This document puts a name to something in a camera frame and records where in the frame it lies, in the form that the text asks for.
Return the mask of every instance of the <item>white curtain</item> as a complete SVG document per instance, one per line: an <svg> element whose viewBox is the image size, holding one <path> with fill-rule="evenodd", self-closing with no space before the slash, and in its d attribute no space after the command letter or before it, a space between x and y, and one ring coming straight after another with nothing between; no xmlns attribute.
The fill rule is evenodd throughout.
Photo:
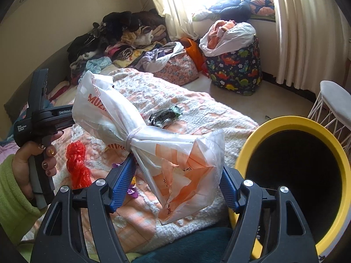
<svg viewBox="0 0 351 263"><path fill-rule="evenodd" d="M190 0L152 0L157 12L165 17L170 39L188 37L197 39L192 25L191 11L188 10Z"/></svg>
<svg viewBox="0 0 351 263"><path fill-rule="evenodd" d="M348 23L334 0L274 0L280 41L276 82L319 93L319 83L341 84Z"/></svg>

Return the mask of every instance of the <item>green sweater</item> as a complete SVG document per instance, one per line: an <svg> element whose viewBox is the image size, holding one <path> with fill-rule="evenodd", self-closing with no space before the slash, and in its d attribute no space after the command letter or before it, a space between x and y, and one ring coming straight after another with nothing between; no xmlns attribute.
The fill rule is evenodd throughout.
<svg viewBox="0 0 351 263"><path fill-rule="evenodd" d="M29 262L33 244L20 244L20 242L46 209L39 210L33 207L23 195L13 176L13 157L14 155L8 156L0 164L0 223L11 242ZM141 255L137 253L127 254L129 261L139 256ZM91 255L90 258L99 260L97 255Z"/></svg>

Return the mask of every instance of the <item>hand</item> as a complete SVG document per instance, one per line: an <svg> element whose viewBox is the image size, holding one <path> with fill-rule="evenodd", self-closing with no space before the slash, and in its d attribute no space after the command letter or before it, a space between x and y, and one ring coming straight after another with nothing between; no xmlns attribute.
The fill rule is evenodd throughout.
<svg viewBox="0 0 351 263"><path fill-rule="evenodd" d="M64 134L63 131L59 131L57 134L53 135L51 141L59 139ZM53 145L48 147L43 147L42 144L37 144L33 141L28 141L19 150L17 150L15 157L12 161L12 171L13 176L21 189L22 193L27 199L33 199L34 194L32 186L29 181L29 165L28 159L31 155L39 155L45 150L48 158L46 158L41 164L42 168L46 171L46 175L49 177L55 176L57 171L56 165L56 148Z"/></svg>

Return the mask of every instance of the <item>white wire stool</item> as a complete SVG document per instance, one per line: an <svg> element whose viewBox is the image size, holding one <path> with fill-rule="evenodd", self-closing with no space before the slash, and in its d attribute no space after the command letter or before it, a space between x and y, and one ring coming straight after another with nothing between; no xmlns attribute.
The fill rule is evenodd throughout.
<svg viewBox="0 0 351 263"><path fill-rule="evenodd" d="M322 81L321 91L309 119L327 128L341 143L349 156L351 146L351 95L332 81Z"/></svg>

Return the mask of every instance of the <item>white plastic bag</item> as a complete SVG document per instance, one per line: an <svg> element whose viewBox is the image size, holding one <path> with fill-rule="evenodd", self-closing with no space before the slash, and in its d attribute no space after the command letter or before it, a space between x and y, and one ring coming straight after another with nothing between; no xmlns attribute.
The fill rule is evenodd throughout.
<svg viewBox="0 0 351 263"><path fill-rule="evenodd" d="M222 176L224 132L180 135L148 126L112 86L112 76L87 71L74 101L74 121L109 147L133 152L163 207L161 224L211 205Z"/></svg>
<svg viewBox="0 0 351 263"><path fill-rule="evenodd" d="M210 27L206 35L200 39L199 47L205 56L218 56L227 52L237 51L240 48L245 48L253 43L256 33L255 28L249 23L238 23L223 34L223 37L220 39L215 49L209 49L207 47L207 38L211 29L212 27Z"/></svg>
<svg viewBox="0 0 351 263"><path fill-rule="evenodd" d="M154 58L151 62L146 62L143 64L143 68L145 72L150 72L150 73L155 73L160 71L162 68L164 68L167 64L167 62L171 59L171 57L176 56L177 54L180 54L182 50L184 49L184 46L180 42L173 42L173 43L168 43L168 45L174 44L173 51L162 56L162 57L157 57Z"/></svg>

